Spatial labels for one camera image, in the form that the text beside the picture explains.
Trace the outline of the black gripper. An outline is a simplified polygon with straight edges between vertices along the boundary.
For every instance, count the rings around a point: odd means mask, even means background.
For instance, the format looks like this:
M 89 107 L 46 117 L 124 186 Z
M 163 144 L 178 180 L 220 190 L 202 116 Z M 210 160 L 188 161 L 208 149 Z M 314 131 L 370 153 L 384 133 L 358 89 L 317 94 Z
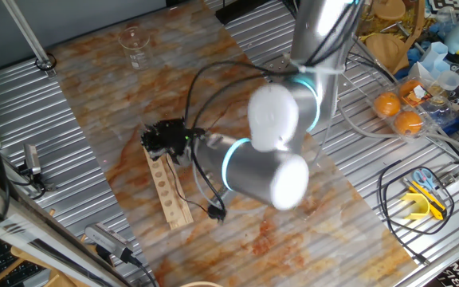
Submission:
M 176 118 L 145 124 L 141 140 L 151 159 L 168 154 L 175 164 L 188 165 L 191 161 L 191 144 L 204 134 L 204 129 L 188 128 L 183 118 Z

